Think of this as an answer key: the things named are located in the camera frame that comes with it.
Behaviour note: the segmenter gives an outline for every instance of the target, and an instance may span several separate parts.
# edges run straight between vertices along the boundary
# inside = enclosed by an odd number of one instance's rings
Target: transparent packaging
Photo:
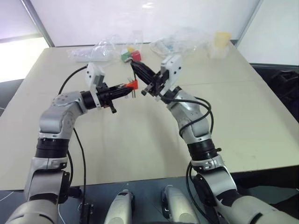
[[[150,43],[150,48],[163,58],[177,53],[186,56],[205,47],[208,42],[209,36],[205,32],[194,28],[181,28],[168,37]]]
[[[123,48],[122,51],[123,52],[128,51],[132,53],[133,51],[138,50],[139,52],[141,52],[142,44],[143,44],[142,30],[133,30],[126,41],[125,48]]]
[[[68,56],[76,62],[113,62],[120,58],[116,48],[118,36],[114,35],[100,41],[93,47],[68,50]]]

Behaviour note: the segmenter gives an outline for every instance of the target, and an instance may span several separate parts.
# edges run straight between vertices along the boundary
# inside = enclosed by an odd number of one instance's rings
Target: black cable
[[[86,69],[86,68],[87,68],[87,65],[86,65],[86,66],[83,66],[83,67],[81,67],[81,68],[75,70],[73,73],[71,73],[71,74],[67,77],[67,79],[64,81],[64,83],[62,84],[62,86],[60,87],[60,90],[59,90],[59,92],[58,92],[58,95],[61,94],[62,90],[64,89],[66,83],[70,80],[70,78],[72,78],[75,74],[77,74],[78,72],[80,72],[80,71],[82,71],[83,69]],[[69,150],[67,151],[67,156],[68,156],[68,158],[69,158],[69,161],[70,161],[70,167],[71,167],[70,184],[69,184],[69,186],[71,186],[71,182],[72,182],[72,180],[73,180],[74,165],[73,165],[73,160],[72,160],[72,158],[71,158],[71,153],[70,153]]]
[[[205,102],[208,105],[208,107],[212,109],[211,104],[208,101],[206,101],[205,99],[202,99],[202,98],[199,98],[199,97],[195,97],[195,98],[198,99],[198,100],[200,100],[200,101]],[[210,133],[212,134],[213,128],[214,128],[214,116],[213,116],[212,110],[210,112],[210,116],[211,116],[211,129],[210,129]]]
[[[67,79],[64,81],[64,83],[62,84],[62,86],[60,87],[60,90],[58,92],[58,94],[61,94],[62,93],[62,90],[64,89],[66,83],[70,80],[70,78],[72,78],[75,74],[77,74],[78,72],[84,70],[87,68],[87,65],[75,70],[73,73],[71,73]],[[76,138],[77,138],[77,141],[80,145],[80,148],[81,148],[81,152],[82,152],[82,159],[83,159],[83,172],[84,172],[84,180],[83,180],[83,196],[82,196],[82,206],[81,206],[81,213],[80,213],[80,223],[82,223],[82,220],[83,220],[83,214],[84,214],[84,205],[85,205],[85,195],[86,195],[86,161],[85,161],[85,155],[84,155],[84,149],[83,149],[83,146],[81,144],[81,141],[80,141],[80,138],[78,136],[78,133],[76,131],[76,129],[74,128],[74,133],[76,135]],[[69,161],[70,161],[70,166],[71,166],[71,175],[70,175],[70,185],[71,186],[71,182],[73,180],[73,172],[74,172],[74,167],[73,167],[73,161],[72,161],[72,158],[71,158],[71,154],[70,154],[70,151],[67,152],[67,156],[69,157]]]
[[[183,127],[180,128],[179,130],[179,135],[182,137],[182,132],[185,128],[187,128],[188,126],[192,125],[192,124],[195,124],[196,122],[199,122],[201,121],[202,119],[204,119],[206,116],[208,116],[210,114],[211,116],[211,129],[210,129],[210,133],[212,133],[213,131],[213,127],[214,127],[214,116],[213,116],[213,113],[211,111],[212,107],[211,107],[211,104],[206,101],[205,99],[202,99],[202,98],[199,98],[199,97],[195,97],[196,99],[200,100],[200,101],[203,101],[205,102],[207,105],[201,103],[201,102],[198,102],[198,101],[195,101],[195,100],[187,100],[187,99],[172,99],[172,98],[168,98],[168,97],[164,97],[162,96],[161,94],[159,94],[159,97],[161,97],[161,99],[163,100],[166,100],[166,101],[171,101],[171,102],[181,102],[181,103],[194,103],[194,104],[198,104],[198,105],[201,105],[203,106],[204,108],[207,109],[207,112],[200,118],[194,120],[194,121],[191,121],[189,122],[188,124],[184,125]],[[201,213],[201,215],[206,218],[207,221],[209,221],[211,224],[215,224],[215,222],[198,206],[198,204],[196,203],[192,193],[191,193],[191,190],[190,190],[190,185],[189,185],[189,178],[190,180],[193,182],[193,179],[192,179],[192,175],[191,175],[191,171],[192,171],[192,165],[191,165],[191,162],[189,162],[188,164],[188,167],[187,167],[187,170],[186,170],[186,176],[185,176],[185,179],[186,179],[186,186],[187,186],[187,191],[188,191],[188,194],[194,204],[194,206],[197,208],[197,210]]]
[[[168,97],[165,97],[165,96],[162,96],[161,94],[159,94],[159,97],[163,100],[166,100],[166,101],[171,101],[171,102],[181,102],[181,103],[193,103],[193,104],[198,104],[198,105],[201,105],[203,106],[204,108],[207,109],[207,112],[200,118],[196,119],[196,120],[193,120],[191,122],[189,122],[188,124],[182,126],[179,130],[179,135],[182,137],[182,132],[185,128],[187,128],[188,126],[190,125],[193,125],[199,121],[201,121],[202,119],[204,119],[205,117],[207,117],[209,114],[211,114],[211,105],[208,103],[208,106],[206,106],[205,104],[201,103],[201,102],[198,102],[198,101],[195,101],[195,100],[188,100],[188,99],[173,99],[173,98],[168,98]],[[214,117],[213,117],[213,114],[211,114],[211,124],[213,123],[214,124]]]
[[[71,73],[70,76],[67,77],[67,79],[64,81],[64,83],[60,87],[58,95],[62,92],[62,90],[64,89],[65,84],[70,80],[70,78],[72,78],[75,74],[77,74],[78,72],[80,72],[80,71],[82,71],[83,69],[86,69],[86,68],[87,68],[87,65],[85,65],[82,68],[79,68],[76,71],[74,71],[73,73]]]
[[[194,206],[197,208],[197,210],[201,213],[201,215],[206,218],[207,221],[209,221],[211,224],[216,224],[209,216],[207,216],[206,213],[204,213],[204,211],[198,206],[198,204],[196,203],[192,193],[191,193],[191,190],[190,190],[190,186],[189,186],[189,179],[188,179],[188,175],[191,176],[191,168],[192,168],[192,165],[191,165],[191,162],[189,162],[188,164],[188,167],[187,167],[187,170],[186,170],[186,185],[187,185],[187,191],[188,191],[188,194],[194,204]]]
[[[81,148],[81,152],[82,152],[82,159],[83,159],[83,170],[84,170],[84,180],[83,180],[83,197],[82,197],[82,206],[81,206],[81,214],[80,214],[80,223],[82,223],[83,220],[83,214],[84,214],[84,205],[85,205],[85,194],[86,194],[86,161],[85,161],[85,155],[84,155],[84,149],[83,146],[81,144],[81,141],[79,139],[78,133],[76,131],[76,129],[74,128],[74,133],[76,135],[76,138],[78,140],[78,143],[80,145]]]
[[[73,166],[73,160],[71,159],[71,154],[69,150],[67,151],[67,156],[69,158],[70,167],[71,167],[70,184],[69,184],[69,186],[71,186],[71,182],[73,180],[74,166]]]

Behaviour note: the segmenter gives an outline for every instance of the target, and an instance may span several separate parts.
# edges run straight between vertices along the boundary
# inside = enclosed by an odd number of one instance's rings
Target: table surface
[[[63,81],[84,63],[67,56],[69,48],[45,49],[0,117],[0,190],[23,189],[36,151],[39,118]],[[158,71],[161,58],[147,44],[143,62]],[[104,68],[109,86],[133,77],[129,64]],[[93,109],[77,119],[85,149],[87,184],[184,176],[190,160],[171,113],[150,95],[114,101],[117,109]],[[213,141],[230,172],[299,164],[299,126],[267,84],[230,45],[227,58],[209,59],[197,50],[183,59],[177,81],[185,91],[208,100],[215,125]],[[64,91],[87,90],[85,73],[75,75]],[[70,140],[73,185],[83,184],[82,157]]]

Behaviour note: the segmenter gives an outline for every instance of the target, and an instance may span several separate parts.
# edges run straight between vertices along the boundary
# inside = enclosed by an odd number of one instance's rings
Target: white wall
[[[239,35],[258,0],[31,0],[56,46],[95,44],[143,30],[144,42],[178,27]]]
[[[250,63],[299,65],[299,0],[263,0],[238,50]]]
[[[20,0],[0,0],[0,40],[37,33]]]

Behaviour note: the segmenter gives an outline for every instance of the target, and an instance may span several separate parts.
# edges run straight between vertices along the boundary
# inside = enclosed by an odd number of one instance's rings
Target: green block
[[[121,55],[121,60],[125,62],[129,57],[132,57],[130,52],[124,53]]]

